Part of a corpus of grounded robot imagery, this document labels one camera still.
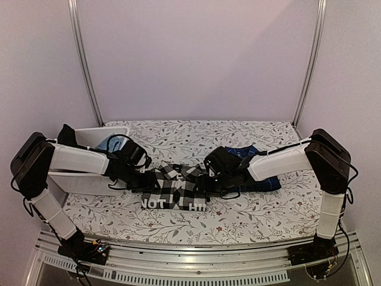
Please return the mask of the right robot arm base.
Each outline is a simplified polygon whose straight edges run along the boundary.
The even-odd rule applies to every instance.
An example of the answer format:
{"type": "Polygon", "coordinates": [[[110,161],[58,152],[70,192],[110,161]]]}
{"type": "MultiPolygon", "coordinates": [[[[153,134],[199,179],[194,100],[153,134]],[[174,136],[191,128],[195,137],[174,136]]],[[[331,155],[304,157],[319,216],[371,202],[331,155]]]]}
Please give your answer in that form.
{"type": "Polygon", "coordinates": [[[308,276],[315,280],[328,277],[339,254],[334,238],[325,239],[317,235],[311,243],[290,246],[287,252],[291,265],[307,265],[305,270],[308,276]]]}

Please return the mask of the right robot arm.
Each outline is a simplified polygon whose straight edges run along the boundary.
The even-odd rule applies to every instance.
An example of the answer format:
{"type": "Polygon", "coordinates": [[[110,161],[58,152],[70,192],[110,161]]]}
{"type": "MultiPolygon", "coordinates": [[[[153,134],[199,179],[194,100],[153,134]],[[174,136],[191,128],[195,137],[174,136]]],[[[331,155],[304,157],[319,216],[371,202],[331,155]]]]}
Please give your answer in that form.
{"type": "Polygon", "coordinates": [[[314,260],[330,251],[329,240],[336,234],[345,203],[353,200],[350,184],[360,174],[349,151],[324,129],[274,150],[218,147],[206,156],[204,166],[206,171],[197,177],[196,185],[201,191],[217,194],[255,188],[276,177],[311,175],[321,192],[318,239],[308,247],[314,260]]]}

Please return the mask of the black white checkered shirt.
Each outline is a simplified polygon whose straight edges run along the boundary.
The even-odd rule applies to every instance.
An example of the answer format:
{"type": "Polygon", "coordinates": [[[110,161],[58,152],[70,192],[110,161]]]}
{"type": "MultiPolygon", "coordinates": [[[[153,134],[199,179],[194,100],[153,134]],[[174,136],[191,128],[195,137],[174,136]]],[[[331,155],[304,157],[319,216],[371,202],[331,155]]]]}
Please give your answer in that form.
{"type": "Polygon", "coordinates": [[[204,170],[198,164],[190,166],[162,161],[160,166],[154,169],[154,189],[141,195],[141,207],[205,211],[207,196],[198,186],[198,179],[203,174],[204,170]]]}

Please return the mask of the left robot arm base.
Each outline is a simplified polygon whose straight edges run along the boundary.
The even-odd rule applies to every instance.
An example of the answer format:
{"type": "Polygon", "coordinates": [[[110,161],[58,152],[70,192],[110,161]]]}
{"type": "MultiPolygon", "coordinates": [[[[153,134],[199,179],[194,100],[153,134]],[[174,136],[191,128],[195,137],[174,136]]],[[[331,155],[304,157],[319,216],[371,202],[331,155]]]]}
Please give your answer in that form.
{"type": "Polygon", "coordinates": [[[58,254],[75,261],[84,261],[97,265],[106,265],[110,252],[110,244],[100,239],[91,242],[85,240],[80,229],[67,239],[58,236],[60,246],[58,254]]]}

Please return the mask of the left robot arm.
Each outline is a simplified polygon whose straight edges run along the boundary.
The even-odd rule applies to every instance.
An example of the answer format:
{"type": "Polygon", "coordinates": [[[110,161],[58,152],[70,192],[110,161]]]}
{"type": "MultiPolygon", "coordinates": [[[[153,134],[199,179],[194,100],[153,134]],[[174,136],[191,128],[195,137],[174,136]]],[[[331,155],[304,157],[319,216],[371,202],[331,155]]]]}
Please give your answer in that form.
{"type": "Polygon", "coordinates": [[[51,193],[52,180],[68,194],[118,196],[154,187],[151,158],[127,132],[96,129],[62,131],[49,139],[32,133],[11,161],[11,187],[58,235],[75,258],[89,250],[83,235],[51,193]]]}

